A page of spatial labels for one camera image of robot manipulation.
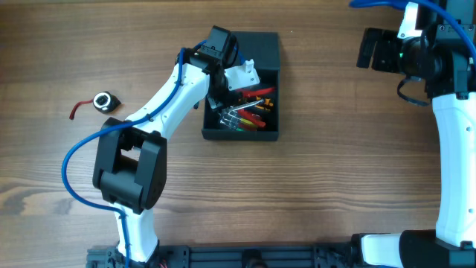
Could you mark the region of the red-handled wire stripper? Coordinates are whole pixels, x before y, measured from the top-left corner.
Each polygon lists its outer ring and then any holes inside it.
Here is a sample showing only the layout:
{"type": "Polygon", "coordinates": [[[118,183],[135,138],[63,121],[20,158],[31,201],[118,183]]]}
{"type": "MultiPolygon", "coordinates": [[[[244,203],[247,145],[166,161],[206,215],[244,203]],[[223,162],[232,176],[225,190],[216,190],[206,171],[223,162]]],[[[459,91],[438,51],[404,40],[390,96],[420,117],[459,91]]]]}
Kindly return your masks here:
{"type": "MultiPolygon", "coordinates": [[[[255,101],[256,97],[261,97],[273,98],[274,109],[276,108],[277,88],[275,86],[256,90],[241,90],[239,92],[242,94],[242,97],[239,99],[239,105],[255,101]]],[[[249,119],[253,121],[256,125],[258,125],[259,129],[263,129],[266,127],[267,122],[270,120],[271,114],[273,113],[274,109],[270,112],[265,112],[259,110],[255,106],[251,106],[245,109],[243,115],[248,115],[249,119]]]]}

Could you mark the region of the clear pack of colourful screwdrivers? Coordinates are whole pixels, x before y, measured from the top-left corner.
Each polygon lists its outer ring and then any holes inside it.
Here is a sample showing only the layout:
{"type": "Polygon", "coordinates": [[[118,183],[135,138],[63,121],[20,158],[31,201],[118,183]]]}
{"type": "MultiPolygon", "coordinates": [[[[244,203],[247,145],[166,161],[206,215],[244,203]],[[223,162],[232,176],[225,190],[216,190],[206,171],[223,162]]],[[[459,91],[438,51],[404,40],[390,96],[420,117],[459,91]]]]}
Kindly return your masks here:
{"type": "Polygon", "coordinates": [[[219,113],[220,127],[236,131],[257,131],[258,125],[251,121],[248,115],[243,115],[244,112],[245,109],[221,111],[219,113]]]}

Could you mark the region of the orange black long-nose pliers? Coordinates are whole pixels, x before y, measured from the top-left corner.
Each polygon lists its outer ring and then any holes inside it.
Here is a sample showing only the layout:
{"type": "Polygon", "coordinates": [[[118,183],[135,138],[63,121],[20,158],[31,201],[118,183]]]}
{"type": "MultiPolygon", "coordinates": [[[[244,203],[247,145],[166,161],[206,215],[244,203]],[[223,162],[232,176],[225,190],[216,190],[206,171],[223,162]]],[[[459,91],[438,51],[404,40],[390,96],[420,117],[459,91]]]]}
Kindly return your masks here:
{"type": "Polygon", "coordinates": [[[274,99],[273,98],[261,98],[256,97],[256,101],[259,103],[255,106],[259,110],[270,112],[274,109],[274,99]]]}

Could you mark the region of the dark green box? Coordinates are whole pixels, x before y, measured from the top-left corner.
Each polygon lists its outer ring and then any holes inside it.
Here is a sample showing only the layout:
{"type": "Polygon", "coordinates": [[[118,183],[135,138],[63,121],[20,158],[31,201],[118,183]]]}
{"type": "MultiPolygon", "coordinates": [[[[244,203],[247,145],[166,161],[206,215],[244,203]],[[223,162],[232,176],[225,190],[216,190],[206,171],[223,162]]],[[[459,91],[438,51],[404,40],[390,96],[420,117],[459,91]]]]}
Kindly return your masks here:
{"type": "Polygon", "coordinates": [[[236,131],[224,129],[219,124],[219,113],[214,112],[208,102],[205,103],[204,126],[202,135],[206,140],[214,141],[276,141],[279,136],[279,94],[280,94],[280,43],[277,33],[236,32],[239,43],[239,57],[253,59],[260,77],[260,84],[251,89],[264,89],[275,86],[276,108],[263,129],[257,131],[236,131]]]}

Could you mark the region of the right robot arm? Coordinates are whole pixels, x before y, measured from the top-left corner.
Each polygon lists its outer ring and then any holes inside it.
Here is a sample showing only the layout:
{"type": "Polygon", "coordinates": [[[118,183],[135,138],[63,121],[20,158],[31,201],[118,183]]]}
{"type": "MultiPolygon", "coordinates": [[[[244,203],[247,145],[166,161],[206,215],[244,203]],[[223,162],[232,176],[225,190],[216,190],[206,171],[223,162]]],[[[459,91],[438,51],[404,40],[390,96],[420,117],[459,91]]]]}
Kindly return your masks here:
{"type": "Polygon", "coordinates": [[[391,1],[399,30],[368,28],[360,68],[424,81],[440,140],[440,210],[433,230],[355,234],[350,263],[360,267],[475,265],[475,3],[391,1]]]}

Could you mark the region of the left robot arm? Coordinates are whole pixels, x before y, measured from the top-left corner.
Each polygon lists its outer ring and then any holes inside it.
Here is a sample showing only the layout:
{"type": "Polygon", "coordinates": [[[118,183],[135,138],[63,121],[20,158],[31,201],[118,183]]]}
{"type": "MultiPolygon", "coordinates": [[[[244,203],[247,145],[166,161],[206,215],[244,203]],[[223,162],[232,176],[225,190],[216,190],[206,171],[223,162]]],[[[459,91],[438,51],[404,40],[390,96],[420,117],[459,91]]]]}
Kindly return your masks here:
{"type": "Polygon", "coordinates": [[[167,82],[140,111],[103,124],[92,183],[115,213],[116,261],[123,267],[156,264],[152,207],[167,180],[167,141],[199,101],[226,95],[225,71],[238,49],[229,30],[212,27],[204,43],[180,50],[167,82]]]}

